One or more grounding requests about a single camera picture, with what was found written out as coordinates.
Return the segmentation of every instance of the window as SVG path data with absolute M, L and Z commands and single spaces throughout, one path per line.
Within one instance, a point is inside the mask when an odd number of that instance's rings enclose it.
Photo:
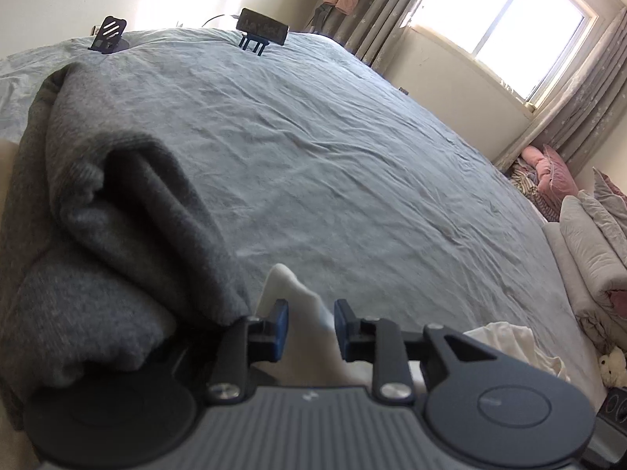
M 573 0 L 421 0 L 411 22 L 456 43 L 536 105 L 590 19 Z

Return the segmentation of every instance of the speaker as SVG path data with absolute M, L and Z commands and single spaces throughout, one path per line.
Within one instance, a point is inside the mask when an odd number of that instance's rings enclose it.
M 609 389 L 581 463 L 589 470 L 627 469 L 627 389 Z

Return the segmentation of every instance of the bed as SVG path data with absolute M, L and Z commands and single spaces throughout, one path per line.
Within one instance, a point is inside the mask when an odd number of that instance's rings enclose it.
M 20 139 L 35 92 L 65 64 L 130 69 L 133 90 L 115 91 L 129 110 L 194 130 L 165 144 L 211 200 L 251 297 L 281 262 L 328 306 L 347 298 L 403 329 L 528 326 L 600 406 L 594 348 L 542 224 L 506 177 L 331 40 L 289 34 L 257 57 L 239 37 L 132 32 L 131 48 L 111 56 L 85 38 L 0 60 L 0 137 Z

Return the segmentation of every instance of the stuffed toy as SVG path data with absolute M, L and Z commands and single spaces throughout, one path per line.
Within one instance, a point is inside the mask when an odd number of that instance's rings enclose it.
M 616 347 L 609 352 L 609 355 L 602 355 L 599 358 L 601 378 L 606 387 L 627 387 L 627 369 L 625 364 L 625 354 Z

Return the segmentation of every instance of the gray curtain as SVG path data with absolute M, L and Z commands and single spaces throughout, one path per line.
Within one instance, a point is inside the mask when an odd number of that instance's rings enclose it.
M 418 0 L 359 0 L 350 15 L 331 10 L 321 33 L 383 73 L 401 37 L 403 20 L 417 6 Z
M 627 9 L 607 28 L 569 84 L 498 158 L 506 171 L 525 146 L 549 145 L 577 175 L 627 108 Z

